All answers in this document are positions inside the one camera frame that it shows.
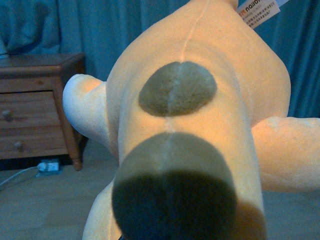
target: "dark gray spot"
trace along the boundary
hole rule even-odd
[[[227,240],[236,202],[224,157],[187,133],[161,133],[135,147],[112,192],[116,222],[130,240]]]
[[[203,66],[172,62],[148,79],[139,94],[139,105],[158,117],[191,114],[211,101],[216,91],[214,77]]]

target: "plush tail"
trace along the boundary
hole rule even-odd
[[[226,240],[236,193],[222,154],[188,133],[161,133],[124,159],[112,208],[127,240]]]

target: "stuffed animal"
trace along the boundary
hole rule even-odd
[[[287,69],[237,5],[191,0],[107,81],[67,83],[70,123],[119,163],[84,240],[265,240],[262,189],[320,187],[320,120],[287,117]]]

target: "wooden nightstand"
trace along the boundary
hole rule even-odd
[[[82,53],[0,59],[0,160],[69,155],[82,168],[81,135],[62,107],[70,77],[84,73]]]

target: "power strip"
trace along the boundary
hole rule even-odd
[[[37,166],[38,176],[57,175],[61,173],[59,159],[43,159]]]

